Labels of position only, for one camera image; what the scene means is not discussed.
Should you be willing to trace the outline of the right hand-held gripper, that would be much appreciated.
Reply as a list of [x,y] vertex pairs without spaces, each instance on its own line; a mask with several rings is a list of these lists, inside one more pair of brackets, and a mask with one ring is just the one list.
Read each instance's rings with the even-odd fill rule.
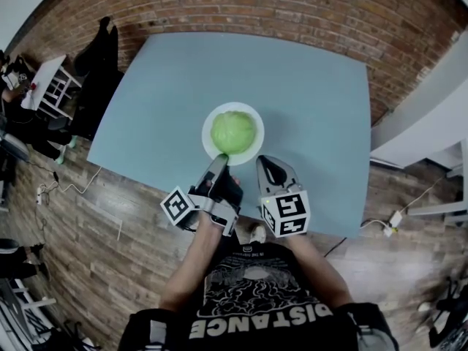
[[295,171],[273,156],[256,159],[260,213],[276,238],[306,233],[311,219],[308,193],[295,182]]

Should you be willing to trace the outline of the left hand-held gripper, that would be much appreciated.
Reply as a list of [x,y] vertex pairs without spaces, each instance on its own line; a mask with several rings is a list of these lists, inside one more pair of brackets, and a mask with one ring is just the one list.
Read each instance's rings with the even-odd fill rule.
[[223,236],[233,234],[244,193],[232,179],[228,162],[228,155],[219,154],[197,185],[191,186],[187,193],[177,186],[160,203],[172,225],[191,230],[197,221],[197,214],[205,212],[213,223],[222,228]]

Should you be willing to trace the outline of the green cabbage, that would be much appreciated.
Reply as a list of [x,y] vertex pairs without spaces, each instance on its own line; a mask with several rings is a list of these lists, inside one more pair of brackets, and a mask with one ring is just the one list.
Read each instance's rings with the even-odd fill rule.
[[230,156],[245,152],[253,144],[256,134],[254,119],[250,114],[241,111],[218,114],[210,131],[216,148]]

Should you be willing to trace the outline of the white round plate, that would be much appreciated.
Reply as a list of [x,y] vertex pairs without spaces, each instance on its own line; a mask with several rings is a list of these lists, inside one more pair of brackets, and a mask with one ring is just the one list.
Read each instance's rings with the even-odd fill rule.
[[228,155],[229,156],[228,165],[230,166],[242,165],[257,155],[257,153],[260,151],[263,145],[263,140],[264,140],[264,135],[265,135],[263,120],[261,119],[259,113],[253,107],[250,107],[249,105],[246,105],[240,102],[229,102],[229,103],[216,107],[208,115],[208,117],[205,119],[205,122],[203,124],[202,144],[205,149],[205,152],[212,159],[214,159],[219,154],[223,154],[213,144],[213,141],[210,136],[210,131],[211,131],[211,126],[212,126],[214,118],[218,114],[224,113],[227,111],[241,111],[241,112],[248,113],[251,115],[251,117],[254,119],[254,122],[256,123],[257,134],[256,134],[253,144],[245,152],[241,154],[235,154],[232,156]]

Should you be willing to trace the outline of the person's right forearm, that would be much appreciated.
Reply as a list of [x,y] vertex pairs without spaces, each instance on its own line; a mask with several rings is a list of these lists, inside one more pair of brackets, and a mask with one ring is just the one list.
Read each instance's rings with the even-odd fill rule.
[[313,291],[325,305],[336,309],[354,302],[345,280],[306,235],[286,237],[286,242]]

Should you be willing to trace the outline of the person's left forearm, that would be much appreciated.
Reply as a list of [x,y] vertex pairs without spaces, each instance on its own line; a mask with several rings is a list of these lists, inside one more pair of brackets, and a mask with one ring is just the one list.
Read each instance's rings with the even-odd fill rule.
[[195,236],[186,255],[167,281],[160,295],[159,308],[179,312],[195,293],[215,255],[222,238],[222,228],[200,212]]

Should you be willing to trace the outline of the light blue table top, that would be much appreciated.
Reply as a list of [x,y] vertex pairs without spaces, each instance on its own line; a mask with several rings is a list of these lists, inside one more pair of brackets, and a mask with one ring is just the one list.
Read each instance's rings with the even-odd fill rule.
[[366,203],[371,111],[366,66],[308,45],[215,32],[149,37],[116,89],[88,160],[171,191],[211,163],[208,115],[228,102],[253,107],[261,154],[291,165],[308,192],[312,232],[354,238]]

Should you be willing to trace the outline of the person's white shoe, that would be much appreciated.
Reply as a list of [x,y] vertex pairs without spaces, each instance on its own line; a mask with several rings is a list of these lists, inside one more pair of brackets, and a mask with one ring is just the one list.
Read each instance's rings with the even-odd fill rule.
[[266,230],[263,224],[252,225],[249,242],[251,244],[259,243],[263,244],[266,241]]

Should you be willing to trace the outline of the black printed t-shirt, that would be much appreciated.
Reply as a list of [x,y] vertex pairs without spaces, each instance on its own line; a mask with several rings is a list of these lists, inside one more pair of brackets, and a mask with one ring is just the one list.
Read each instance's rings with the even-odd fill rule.
[[399,351],[372,303],[331,309],[290,250],[278,244],[232,249],[181,313],[131,315],[118,351]]

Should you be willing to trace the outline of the black office chair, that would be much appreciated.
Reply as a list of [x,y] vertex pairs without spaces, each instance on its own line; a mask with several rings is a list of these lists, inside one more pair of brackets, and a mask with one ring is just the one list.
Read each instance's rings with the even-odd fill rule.
[[118,70],[118,29],[99,22],[93,40],[76,56],[73,67],[83,78],[77,108],[69,126],[72,135],[92,141],[124,73]]

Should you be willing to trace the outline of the white desk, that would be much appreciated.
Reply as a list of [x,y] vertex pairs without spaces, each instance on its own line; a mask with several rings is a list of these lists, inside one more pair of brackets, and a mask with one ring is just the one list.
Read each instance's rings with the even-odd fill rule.
[[443,216],[444,223],[465,223],[468,222],[468,138],[460,142],[462,153],[462,164],[460,167],[451,170],[446,178],[461,175],[463,177],[463,197],[460,201],[446,203],[442,205],[431,205],[421,208],[409,207],[408,216]]

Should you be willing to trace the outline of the small white table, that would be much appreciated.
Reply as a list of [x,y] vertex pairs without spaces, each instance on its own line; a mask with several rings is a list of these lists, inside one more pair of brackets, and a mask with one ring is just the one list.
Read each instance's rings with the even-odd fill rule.
[[21,107],[27,110],[48,114],[53,118],[62,115],[69,120],[72,117],[60,108],[64,98],[71,99],[70,88],[82,88],[81,82],[64,67],[67,56],[59,56],[42,63],[32,80],[34,90],[26,93]]

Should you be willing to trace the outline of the black stand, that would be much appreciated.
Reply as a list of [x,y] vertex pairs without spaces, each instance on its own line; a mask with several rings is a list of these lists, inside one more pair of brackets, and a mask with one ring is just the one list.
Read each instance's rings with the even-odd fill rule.
[[429,345],[437,351],[468,351],[468,275],[447,278],[448,287],[429,311]]

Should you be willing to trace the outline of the white metal rack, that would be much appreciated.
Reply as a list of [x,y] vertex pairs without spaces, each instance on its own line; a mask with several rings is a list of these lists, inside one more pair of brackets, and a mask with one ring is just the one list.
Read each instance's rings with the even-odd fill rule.
[[19,279],[0,279],[0,349],[33,351],[45,343],[55,325],[42,308],[54,304],[55,298],[34,300]]

